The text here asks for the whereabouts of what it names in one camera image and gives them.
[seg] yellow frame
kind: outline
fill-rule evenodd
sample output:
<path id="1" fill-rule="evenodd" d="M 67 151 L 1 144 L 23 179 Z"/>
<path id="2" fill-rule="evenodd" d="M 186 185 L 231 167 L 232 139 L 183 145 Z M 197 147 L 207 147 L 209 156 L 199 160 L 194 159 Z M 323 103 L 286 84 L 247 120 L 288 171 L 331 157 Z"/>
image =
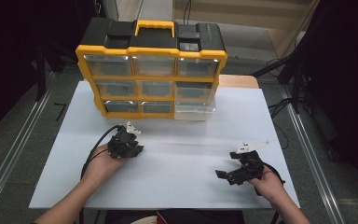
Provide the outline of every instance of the yellow frame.
<path id="1" fill-rule="evenodd" d="M 135 35 L 138 34 L 139 28 L 162 28 L 171 29 L 172 37 L 174 37 L 174 23 L 171 21 L 138 21 L 135 31 Z M 227 54 L 224 50 L 208 50 L 203 49 L 199 52 L 180 51 L 179 49 L 157 49 L 157 48 L 139 48 L 128 47 L 127 49 L 107 49 L 104 46 L 89 46 L 79 45 L 76 49 L 76 55 L 78 58 L 78 67 L 80 68 L 83 77 L 89 82 L 92 91 L 94 93 L 94 103 L 101 111 L 103 116 L 108 118 L 123 118 L 123 119 L 143 119 L 143 118 L 166 118 L 173 119 L 174 117 L 174 84 L 172 84 L 172 96 L 142 96 L 138 94 L 138 88 L 136 87 L 136 80 L 151 80 L 151 81 L 183 81 L 183 82 L 209 82 L 213 83 L 214 96 L 217 86 L 219 84 L 219 74 L 221 69 L 226 65 Z M 131 65 L 131 76 L 93 76 L 91 69 L 86 62 L 86 55 L 94 56 L 128 56 Z M 132 57 L 136 56 L 165 56 L 174 58 L 173 62 L 173 76 L 139 76 L 135 74 L 134 62 Z M 177 61 L 181 58 L 188 59 L 215 59 L 219 60 L 214 77 L 183 77 L 177 74 Z M 128 80 L 134 81 L 135 96 L 107 96 L 101 95 L 95 80 Z M 138 112 L 137 113 L 125 113 L 125 112 L 107 112 L 103 101 L 137 101 Z M 171 101 L 172 108 L 171 113 L 143 113 L 140 106 L 141 102 L 145 101 Z"/>

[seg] white table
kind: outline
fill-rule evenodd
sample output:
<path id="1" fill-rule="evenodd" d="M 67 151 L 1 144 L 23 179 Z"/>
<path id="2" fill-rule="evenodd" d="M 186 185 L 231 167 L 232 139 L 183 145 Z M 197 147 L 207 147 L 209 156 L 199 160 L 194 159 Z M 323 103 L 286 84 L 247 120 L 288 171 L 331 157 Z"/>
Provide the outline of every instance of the white table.
<path id="1" fill-rule="evenodd" d="M 230 186 L 214 170 L 241 164 L 229 157 L 243 141 L 269 141 L 260 158 L 281 174 L 298 204 L 281 146 L 260 89 L 219 87 L 216 111 L 207 121 L 133 119 L 144 151 L 120 167 L 85 207 L 102 209 L 270 208 L 249 183 Z M 40 176 L 30 208 L 50 208 L 79 181 L 90 150 L 103 133 L 124 119 L 102 117 L 87 81 L 79 82 L 60 132 Z M 112 132 L 104 139 L 109 141 Z"/>

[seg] storage organizer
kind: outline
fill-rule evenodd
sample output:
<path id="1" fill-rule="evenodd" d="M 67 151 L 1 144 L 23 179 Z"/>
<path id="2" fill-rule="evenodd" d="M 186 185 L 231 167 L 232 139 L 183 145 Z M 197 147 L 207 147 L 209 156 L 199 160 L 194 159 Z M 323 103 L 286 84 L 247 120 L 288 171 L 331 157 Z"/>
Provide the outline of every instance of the storage organizer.
<path id="1" fill-rule="evenodd" d="M 219 27 L 91 19 L 78 66 L 108 118 L 205 120 L 227 54 Z"/>

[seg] hand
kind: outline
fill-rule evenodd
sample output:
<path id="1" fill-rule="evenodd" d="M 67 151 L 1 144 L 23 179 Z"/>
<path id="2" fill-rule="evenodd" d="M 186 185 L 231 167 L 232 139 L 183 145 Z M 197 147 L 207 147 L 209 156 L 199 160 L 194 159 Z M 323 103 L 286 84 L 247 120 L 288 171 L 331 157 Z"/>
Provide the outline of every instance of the hand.
<path id="1" fill-rule="evenodd" d="M 81 182 L 93 186 L 96 189 L 100 187 L 101 184 L 106 181 L 116 169 L 118 169 L 118 167 L 129 160 L 121 158 L 112 159 L 107 150 L 107 144 L 97 147 L 94 150 L 92 157 L 95 155 L 97 156 L 89 162 Z"/>
<path id="2" fill-rule="evenodd" d="M 261 179 L 254 178 L 248 182 L 257 188 L 258 192 L 271 203 L 274 209 L 276 209 L 276 203 L 289 197 L 279 177 L 267 166 L 264 166 Z"/>
<path id="3" fill-rule="evenodd" d="M 289 197 L 279 177 L 277 177 L 267 166 L 264 166 L 261 179 L 248 181 L 258 192 L 265 197 L 272 208 L 278 211 L 286 224 L 309 224 L 310 222 L 299 210 L 297 205 Z"/>

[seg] plastic drawer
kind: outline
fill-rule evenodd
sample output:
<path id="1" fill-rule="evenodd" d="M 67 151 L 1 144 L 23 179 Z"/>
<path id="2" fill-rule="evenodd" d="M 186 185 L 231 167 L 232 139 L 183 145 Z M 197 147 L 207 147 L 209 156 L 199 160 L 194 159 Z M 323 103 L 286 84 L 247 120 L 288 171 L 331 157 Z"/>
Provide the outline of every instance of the plastic drawer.
<path id="1" fill-rule="evenodd" d="M 172 112 L 172 102 L 170 101 L 147 101 L 141 102 L 143 113 L 169 114 Z"/>
<path id="2" fill-rule="evenodd" d="M 188 59 L 177 61 L 179 77 L 214 77 L 219 60 L 216 59 Z"/>
<path id="3" fill-rule="evenodd" d="M 132 76 L 128 56 L 85 55 L 84 58 L 93 76 Z"/>
<path id="4" fill-rule="evenodd" d="M 174 58 L 166 56 L 133 56 L 136 76 L 173 76 Z"/>
<path id="5" fill-rule="evenodd" d="M 209 82 L 176 82 L 176 102 L 205 102 L 209 103 L 213 93 L 212 83 Z"/>
<path id="6" fill-rule="evenodd" d="M 143 96 L 172 96 L 172 81 L 136 81 Z"/>
<path id="7" fill-rule="evenodd" d="M 95 80 L 101 95 L 133 96 L 135 88 L 133 81 Z"/>
<path id="8" fill-rule="evenodd" d="M 138 112 L 138 102 L 136 101 L 103 101 L 103 104 L 107 112 Z"/>
<path id="9" fill-rule="evenodd" d="M 175 102 L 175 119 L 207 120 L 215 111 L 215 103 L 209 104 Z"/>

